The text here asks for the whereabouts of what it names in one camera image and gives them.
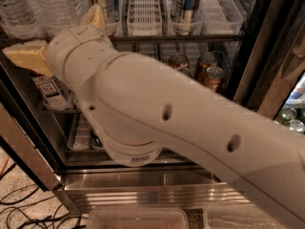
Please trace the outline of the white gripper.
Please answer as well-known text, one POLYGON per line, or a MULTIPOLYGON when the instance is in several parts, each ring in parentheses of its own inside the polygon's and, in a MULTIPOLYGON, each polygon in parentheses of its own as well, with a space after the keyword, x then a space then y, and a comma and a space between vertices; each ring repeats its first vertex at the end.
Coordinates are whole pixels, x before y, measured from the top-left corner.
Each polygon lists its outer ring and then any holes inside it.
POLYGON ((49 45, 45 40, 32 40, 6 47, 2 52, 14 65, 46 76, 54 74, 78 92, 99 65, 116 54, 111 40, 103 33, 105 19, 98 4, 89 8, 80 24, 92 26, 62 30, 49 45))

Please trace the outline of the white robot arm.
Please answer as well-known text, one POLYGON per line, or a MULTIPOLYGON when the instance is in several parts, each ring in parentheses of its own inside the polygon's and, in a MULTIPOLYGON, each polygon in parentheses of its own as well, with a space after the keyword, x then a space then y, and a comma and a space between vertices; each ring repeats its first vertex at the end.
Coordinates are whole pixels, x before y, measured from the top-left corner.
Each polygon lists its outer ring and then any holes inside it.
POLYGON ((94 25, 9 48, 77 99, 109 156, 145 165, 167 148, 211 171, 288 229, 305 227, 304 136, 212 92, 166 64, 118 52, 94 25))

